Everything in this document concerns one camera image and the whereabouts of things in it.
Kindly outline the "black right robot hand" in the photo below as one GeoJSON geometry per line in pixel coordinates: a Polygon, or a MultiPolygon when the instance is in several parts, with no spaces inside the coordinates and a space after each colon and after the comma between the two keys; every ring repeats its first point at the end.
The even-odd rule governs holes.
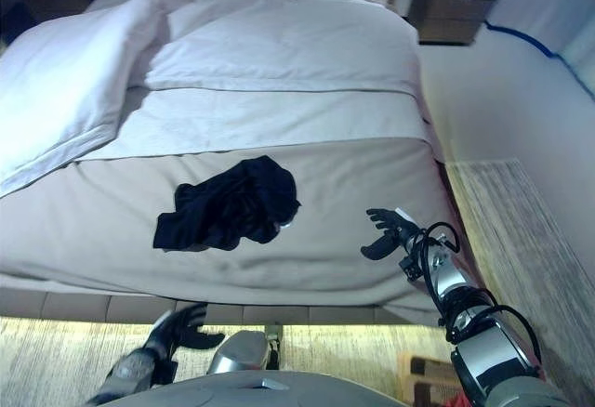
{"type": "Polygon", "coordinates": [[[405,247],[420,232],[420,227],[401,207],[395,209],[370,208],[366,214],[382,235],[373,243],[361,247],[364,257],[378,261],[405,247]]]}

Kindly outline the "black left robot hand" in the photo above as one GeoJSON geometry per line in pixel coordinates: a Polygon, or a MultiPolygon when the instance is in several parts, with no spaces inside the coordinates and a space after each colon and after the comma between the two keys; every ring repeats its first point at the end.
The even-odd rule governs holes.
{"type": "Polygon", "coordinates": [[[170,361],[178,348],[207,350],[219,346],[223,333],[204,333],[206,303],[196,303],[167,313],[152,328],[144,347],[152,350],[159,361],[170,361]]]}

